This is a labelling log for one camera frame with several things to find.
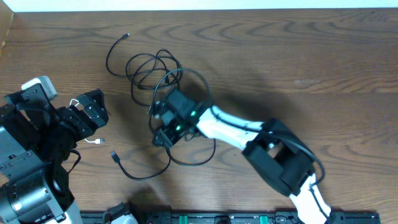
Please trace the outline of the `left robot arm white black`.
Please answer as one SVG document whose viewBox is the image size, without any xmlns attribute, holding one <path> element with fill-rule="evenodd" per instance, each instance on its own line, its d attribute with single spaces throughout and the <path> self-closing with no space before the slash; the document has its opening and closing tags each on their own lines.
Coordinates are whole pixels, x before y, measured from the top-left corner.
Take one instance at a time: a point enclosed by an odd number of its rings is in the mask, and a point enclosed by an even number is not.
<svg viewBox="0 0 398 224">
<path fill-rule="evenodd" d="M 81 223 L 62 166 L 78 141 L 109 120 L 103 92 L 78 96 L 83 105 L 54 108 L 36 84 L 9 94 L 1 107 L 1 223 Z"/>
</svg>

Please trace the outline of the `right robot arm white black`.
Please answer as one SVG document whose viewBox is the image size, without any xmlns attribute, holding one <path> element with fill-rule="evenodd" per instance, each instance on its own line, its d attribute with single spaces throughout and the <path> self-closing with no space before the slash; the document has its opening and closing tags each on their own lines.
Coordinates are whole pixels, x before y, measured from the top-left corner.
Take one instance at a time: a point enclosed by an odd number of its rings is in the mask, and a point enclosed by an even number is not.
<svg viewBox="0 0 398 224">
<path fill-rule="evenodd" d="M 302 223 L 331 221 L 331 208 L 318 188 L 323 179 L 316 176 L 314 167 L 321 161 L 278 119 L 249 121 L 206 103 L 173 106 L 157 102 L 151 112 L 164 123 L 155 133 L 155 143 L 170 149 L 193 130 L 226 142 L 241 150 L 270 187 L 291 199 Z"/>
</svg>

